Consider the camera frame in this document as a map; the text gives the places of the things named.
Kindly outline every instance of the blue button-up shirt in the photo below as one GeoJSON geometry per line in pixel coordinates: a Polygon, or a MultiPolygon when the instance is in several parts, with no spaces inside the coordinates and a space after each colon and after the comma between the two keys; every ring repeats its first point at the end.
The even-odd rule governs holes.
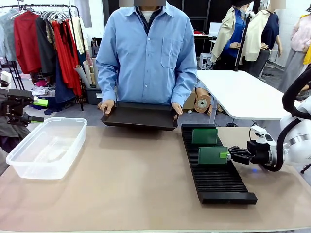
{"type": "Polygon", "coordinates": [[[246,23],[241,18],[241,11],[239,9],[234,8],[235,10],[235,29],[231,39],[225,45],[222,55],[230,55],[232,57],[238,57],[238,49],[230,48],[230,45],[234,42],[241,43],[243,31],[245,29],[246,23]]]}
{"type": "Polygon", "coordinates": [[[148,35],[135,7],[114,11],[96,59],[103,101],[183,106],[197,82],[193,27],[166,3],[148,35]]]}

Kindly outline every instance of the transparent storage bin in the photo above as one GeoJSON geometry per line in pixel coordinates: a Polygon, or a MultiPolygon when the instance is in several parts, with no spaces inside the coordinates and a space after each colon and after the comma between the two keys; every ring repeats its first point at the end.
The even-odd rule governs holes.
{"type": "Polygon", "coordinates": [[[87,120],[50,118],[35,128],[6,157],[21,178],[59,180],[86,139],[87,120]]]}

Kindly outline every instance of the hand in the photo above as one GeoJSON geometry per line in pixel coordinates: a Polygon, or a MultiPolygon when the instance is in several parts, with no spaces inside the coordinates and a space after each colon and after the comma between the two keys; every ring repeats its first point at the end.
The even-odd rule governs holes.
{"type": "Polygon", "coordinates": [[[230,48],[232,49],[239,49],[241,47],[241,44],[238,42],[234,42],[230,44],[230,48]]]}
{"type": "Polygon", "coordinates": [[[307,52],[308,52],[308,49],[309,49],[309,47],[305,45],[305,46],[303,47],[303,52],[304,52],[304,53],[307,53],[307,52]]]}
{"type": "Polygon", "coordinates": [[[261,49],[262,50],[267,50],[268,48],[269,48],[269,46],[267,44],[265,44],[265,43],[261,44],[261,49]]]}
{"type": "Polygon", "coordinates": [[[210,105],[209,106],[209,109],[208,109],[208,112],[207,112],[207,115],[210,117],[210,115],[212,114],[212,111],[213,111],[213,105],[210,105]]]}
{"type": "Polygon", "coordinates": [[[278,57],[281,57],[283,54],[283,48],[282,47],[278,47],[278,57]]]}
{"type": "Polygon", "coordinates": [[[106,100],[102,103],[101,110],[106,115],[109,115],[113,106],[115,106],[115,102],[113,100],[106,100]]]}
{"type": "Polygon", "coordinates": [[[183,114],[183,109],[178,103],[172,103],[172,108],[177,112],[178,115],[183,114]]]}

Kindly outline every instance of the clothing rack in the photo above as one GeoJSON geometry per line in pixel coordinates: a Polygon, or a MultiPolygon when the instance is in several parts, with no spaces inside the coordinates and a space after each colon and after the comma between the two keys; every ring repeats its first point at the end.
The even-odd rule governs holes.
{"type": "MultiPolygon", "coordinates": [[[[71,7],[74,7],[74,8],[77,10],[78,17],[80,18],[79,9],[78,9],[78,7],[75,6],[75,5],[63,5],[63,4],[60,4],[60,5],[55,5],[55,4],[25,4],[25,5],[20,5],[19,2],[18,2],[18,5],[0,6],[0,9],[1,9],[1,8],[8,8],[8,7],[11,7],[11,8],[18,7],[19,9],[27,9],[27,7],[67,7],[67,8],[68,8],[68,11],[69,11],[69,15],[70,15],[70,21],[71,21],[72,28],[74,28],[74,27],[73,27],[72,14],[71,14],[71,9],[70,9],[71,7]]],[[[83,36],[83,31],[82,31],[82,27],[81,27],[81,26],[80,26],[80,30],[81,30],[81,35],[82,35],[82,41],[83,41],[83,44],[84,44],[84,36],[83,36]]],[[[77,53],[77,55],[78,55],[78,57],[79,57],[79,51],[78,51],[78,49],[77,49],[77,43],[76,43],[77,40],[76,40],[75,31],[74,31],[74,30],[72,30],[72,31],[73,31],[73,38],[74,38],[75,45],[76,45],[76,53],[77,53]]],[[[86,50],[85,50],[85,47],[84,47],[84,46],[83,46],[83,52],[84,52],[84,54],[85,54],[85,59],[86,59],[86,50]]],[[[19,84],[19,81],[21,81],[21,77],[20,77],[19,72],[18,72],[18,69],[17,69],[17,62],[15,61],[15,62],[12,62],[12,63],[16,64],[16,68],[14,68],[14,66],[13,66],[13,70],[14,70],[14,73],[15,73],[16,75],[18,75],[17,81],[18,81],[18,84],[19,84]]],[[[19,84],[19,86],[20,86],[20,88],[23,88],[23,89],[25,90],[24,85],[23,85],[22,83],[21,83],[21,85],[19,84]]],[[[77,98],[77,100],[80,102],[81,111],[83,111],[84,108],[83,108],[82,99],[78,99],[78,98],[77,98]]]]}

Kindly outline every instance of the navy blue top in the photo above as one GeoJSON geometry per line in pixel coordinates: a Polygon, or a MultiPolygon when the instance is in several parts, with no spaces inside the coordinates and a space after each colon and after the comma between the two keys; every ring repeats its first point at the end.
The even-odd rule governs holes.
{"type": "Polygon", "coordinates": [[[276,37],[280,35],[280,26],[278,24],[278,16],[276,13],[271,13],[267,25],[263,29],[261,42],[269,46],[271,50],[276,42],[276,37]]]}
{"type": "Polygon", "coordinates": [[[234,8],[234,10],[235,10],[235,19],[236,19],[234,33],[233,33],[231,39],[225,45],[224,50],[222,52],[222,55],[229,55],[229,56],[236,58],[238,56],[239,50],[230,48],[230,44],[232,44],[234,42],[241,43],[243,31],[244,31],[244,28],[246,26],[246,23],[241,18],[241,11],[239,9],[236,9],[236,8],[234,8]]]}

